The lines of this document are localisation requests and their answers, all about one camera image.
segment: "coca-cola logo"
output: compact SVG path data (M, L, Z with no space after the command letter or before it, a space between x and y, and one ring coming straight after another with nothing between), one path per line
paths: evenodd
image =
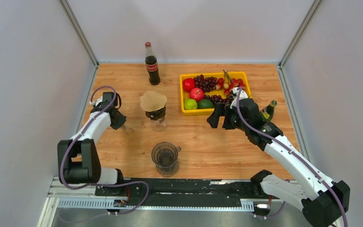
M153 72L158 69L158 63L155 63L153 65L146 64L146 66L147 66L147 71L149 71L149 72Z

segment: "avocado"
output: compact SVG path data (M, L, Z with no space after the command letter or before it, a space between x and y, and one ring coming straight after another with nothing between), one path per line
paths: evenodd
M211 109L214 108L214 104L208 99L203 99L198 102L198 109Z

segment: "wooden table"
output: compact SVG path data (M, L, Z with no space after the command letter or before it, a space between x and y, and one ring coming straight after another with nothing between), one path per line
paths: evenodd
M168 141L181 146L180 169L173 178L250 179L262 169L280 178L291 175L271 156L252 145L244 132L212 129L208 116L184 116L181 111L179 76L189 73L238 70L247 74L254 101L260 109L277 100L272 120L298 148L292 123L274 65L268 64L160 64L161 83L152 86L144 64L101 64L93 90L109 85L121 95L120 112L127 116L125 125L132 130L108 128L96 148L101 165L118 168L125 177L161 177L151 160L152 148ZM167 96L168 128L162 132L151 129L151 122L140 108L140 96L154 90ZM88 106L84 123L92 107Z

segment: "yellow tray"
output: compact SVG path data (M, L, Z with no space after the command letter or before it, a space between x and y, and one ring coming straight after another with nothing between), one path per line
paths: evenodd
M246 88L244 89L244 91L248 94L248 97L251 97L251 91L250 91L250 86L248 84L248 80L247 80L247 75L245 75L245 72L228 72L230 78L232 79L242 79L244 84L246 85ZM224 77L224 73L223 72L215 72L215 73L197 73L197 74L182 74L180 75L180 101L181 101L181 111L184 113L184 115L186 116L195 116L195 115L211 115L212 112L214 111L214 109L197 109L197 110L185 110L184 109L184 100L186 98L190 98L190 94L186 91L183 90L183 80L187 79L187 78L194 78L196 76L199 75L204 75L204 78L207 77L216 77L216 78L223 78ZM226 98L224 95L224 90L213 90L210 92L206 92L205 95L220 95L222 98Z

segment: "green bottle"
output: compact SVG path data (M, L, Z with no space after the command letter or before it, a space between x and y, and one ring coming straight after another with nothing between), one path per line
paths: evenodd
M275 113L275 106L277 105L277 101L272 100L268 106L265 106L262 110L261 110L261 116L262 116L262 120L263 122L269 122L272 120L273 115Z

